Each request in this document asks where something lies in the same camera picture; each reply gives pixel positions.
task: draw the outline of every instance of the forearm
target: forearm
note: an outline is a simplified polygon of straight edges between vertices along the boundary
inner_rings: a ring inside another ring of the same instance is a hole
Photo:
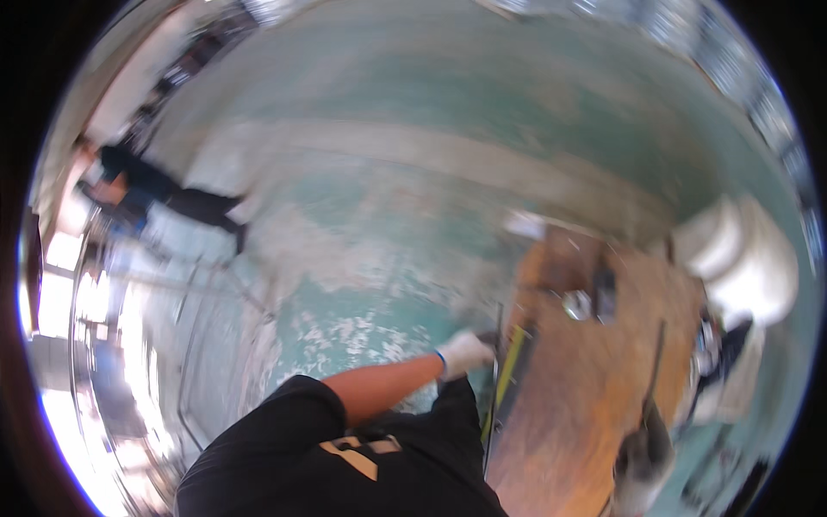
[[[345,406],[347,427],[354,427],[394,407],[407,395],[437,379],[442,368],[442,359],[429,353],[409,361],[343,371],[322,382]]]

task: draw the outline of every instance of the dark clothing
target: dark clothing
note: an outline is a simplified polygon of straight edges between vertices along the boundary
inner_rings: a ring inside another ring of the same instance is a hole
[[[133,155],[120,146],[103,146],[100,149],[103,176],[101,180],[112,183],[121,173],[127,177],[127,196],[130,201],[144,204],[146,200],[166,203],[175,189],[175,180],[161,169]]]
[[[389,412],[345,432],[336,394],[295,376],[207,447],[176,514],[505,517],[483,480],[466,378],[446,383],[430,413]]]
[[[230,233],[239,232],[240,226],[225,215],[241,201],[239,198],[183,189],[161,169],[122,146],[101,147],[100,158],[103,166],[101,180],[112,183],[121,173],[127,177],[127,193],[118,206],[149,206],[157,201],[200,223],[221,227]]]
[[[166,202],[166,206],[174,212],[210,226],[222,227],[230,233],[238,232],[239,225],[224,214],[237,204],[238,198],[180,188],[173,190]]]

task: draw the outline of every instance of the wooden tabletop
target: wooden tabletop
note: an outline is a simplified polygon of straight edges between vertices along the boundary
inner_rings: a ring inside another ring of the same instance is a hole
[[[559,294],[591,293],[601,254],[616,276],[615,322],[576,321]],[[517,274],[509,326],[534,329],[533,353],[489,463],[510,517],[597,517],[612,466],[641,418],[658,328],[666,337],[654,398],[667,425],[683,396],[704,298],[698,279],[630,247],[548,227]]]

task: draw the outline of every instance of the shoe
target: shoe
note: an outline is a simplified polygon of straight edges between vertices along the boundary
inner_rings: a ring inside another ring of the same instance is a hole
[[[241,255],[244,251],[244,245],[247,242],[247,225],[242,224],[236,230],[236,255]]]

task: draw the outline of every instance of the black t-shirt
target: black t-shirt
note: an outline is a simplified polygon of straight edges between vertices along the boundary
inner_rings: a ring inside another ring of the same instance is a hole
[[[434,436],[345,433],[342,402],[305,376],[222,433],[181,481],[180,517],[469,515],[505,517],[481,476]]]
[[[127,196],[134,203],[148,205],[149,201],[165,203],[179,186],[168,175],[151,163],[133,155],[121,146],[103,146],[100,149],[103,175],[101,179],[112,183],[119,174],[127,177]]]

